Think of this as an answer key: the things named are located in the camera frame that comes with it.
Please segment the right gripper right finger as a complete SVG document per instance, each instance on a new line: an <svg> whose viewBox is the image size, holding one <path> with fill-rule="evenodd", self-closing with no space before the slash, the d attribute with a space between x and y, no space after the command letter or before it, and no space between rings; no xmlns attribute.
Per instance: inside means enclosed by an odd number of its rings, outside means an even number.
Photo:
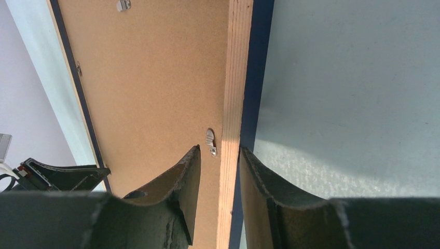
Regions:
<svg viewBox="0 0 440 249"><path fill-rule="evenodd" d="M439 248L439 198L323 199L240 150L248 248Z"/></svg>

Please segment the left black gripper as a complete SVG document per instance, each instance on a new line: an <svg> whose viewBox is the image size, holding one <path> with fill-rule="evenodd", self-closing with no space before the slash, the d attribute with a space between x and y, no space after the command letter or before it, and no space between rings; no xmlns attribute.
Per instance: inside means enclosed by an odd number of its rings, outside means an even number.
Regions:
<svg viewBox="0 0 440 249"><path fill-rule="evenodd" d="M4 191L92 191L111 173L95 164L55 167L28 158L17 168L1 164L1 179L10 177Z"/></svg>

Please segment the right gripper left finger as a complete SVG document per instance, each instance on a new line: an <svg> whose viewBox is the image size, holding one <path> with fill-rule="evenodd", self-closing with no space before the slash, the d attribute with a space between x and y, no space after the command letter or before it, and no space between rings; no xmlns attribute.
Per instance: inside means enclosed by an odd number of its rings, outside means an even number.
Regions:
<svg viewBox="0 0 440 249"><path fill-rule="evenodd" d="M200 171L196 145L123 198L90 191L4 192L1 248L188 248Z"/></svg>

